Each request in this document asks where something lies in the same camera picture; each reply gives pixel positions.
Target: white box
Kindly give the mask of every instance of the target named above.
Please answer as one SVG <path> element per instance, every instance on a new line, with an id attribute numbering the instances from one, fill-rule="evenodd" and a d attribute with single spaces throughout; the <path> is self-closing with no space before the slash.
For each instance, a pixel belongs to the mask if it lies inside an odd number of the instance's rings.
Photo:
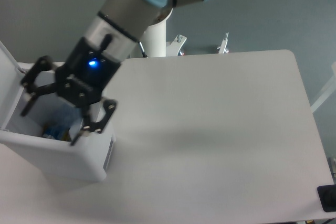
<path id="1" fill-rule="evenodd" d="M 26 117 L 21 117 L 26 104 L 25 92 L 20 85 L 24 74 L 1 42 L 0 59 L 0 143 L 43 172 L 94 182 L 104 180 L 116 139 L 111 120 L 102 134 L 81 137 L 75 146 L 40 137 L 44 124 L 64 102 L 56 94 L 45 95 L 38 99 Z M 36 79 L 38 86 L 53 81 L 52 72 L 42 72 Z M 94 104 L 91 110 L 94 120 L 104 115 L 101 104 Z"/>

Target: black object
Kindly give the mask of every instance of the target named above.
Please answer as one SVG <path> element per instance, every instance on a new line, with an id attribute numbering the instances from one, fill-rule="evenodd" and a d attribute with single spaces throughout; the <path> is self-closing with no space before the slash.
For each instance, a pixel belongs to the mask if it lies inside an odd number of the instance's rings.
<path id="1" fill-rule="evenodd" d="M 85 38 L 81 38 L 77 46 L 64 63 L 57 67 L 49 56 L 40 57 L 34 66 L 22 78 L 21 85 L 25 87 L 31 99 L 23 109 L 21 116 L 26 116 L 34 106 L 38 97 L 56 93 L 75 107 L 81 109 L 83 126 L 72 140 L 75 145 L 84 133 L 97 132 L 101 134 L 114 113 L 117 102 L 102 97 L 102 92 L 121 64 L 111 61 L 102 54 L 112 42 L 110 34 L 104 37 L 99 50 L 92 48 Z M 55 72 L 55 83 L 38 87 L 35 85 L 37 76 L 43 71 Z M 91 120 L 90 106 L 102 102 L 105 115 L 99 122 Z"/>
<path id="2" fill-rule="evenodd" d="M 317 192 L 325 212 L 336 212 L 336 185 L 319 186 Z"/>

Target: blue led light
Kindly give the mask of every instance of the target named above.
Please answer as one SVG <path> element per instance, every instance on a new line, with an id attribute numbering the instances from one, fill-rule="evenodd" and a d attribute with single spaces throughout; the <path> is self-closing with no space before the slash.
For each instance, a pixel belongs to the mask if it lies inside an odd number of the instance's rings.
<path id="1" fill-rule="evenodd" d="M 89 61 L 89 66 L 92 68 L 96 68 L 98 66 L 98 61 L 97 59 L 92 59 Z"/>

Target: gray floor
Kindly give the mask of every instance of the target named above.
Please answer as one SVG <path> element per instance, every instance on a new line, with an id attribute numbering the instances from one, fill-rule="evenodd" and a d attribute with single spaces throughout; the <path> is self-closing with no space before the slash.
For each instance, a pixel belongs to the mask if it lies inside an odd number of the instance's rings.
<path id="1" fill-rule="evenodd" d="M 103 0 L 0 0 L 0 40 L 17 61 L 63 61 Z M 311 100 L 336 61 L 336 0 L 215 0 L 176 9 L 167 38 L 188 37 L 187 54 L 216 52 L 226 31 L 231 52 L 289 49 Z M 327 156 L 336 156 L 336 95 L 315 113 Z"/>

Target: white tabletop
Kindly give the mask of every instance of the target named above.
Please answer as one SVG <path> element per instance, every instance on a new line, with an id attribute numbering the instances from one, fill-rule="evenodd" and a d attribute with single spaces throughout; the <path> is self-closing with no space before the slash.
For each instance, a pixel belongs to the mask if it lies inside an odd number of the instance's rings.
<path id="1" fill-rule="evenodd" d="M 336 217 L 293 54 L 127 60 L 108 96 L 118 141 L 102 183 L 45 175 L 0 146 L 0 223 L 259 224 Z"/>

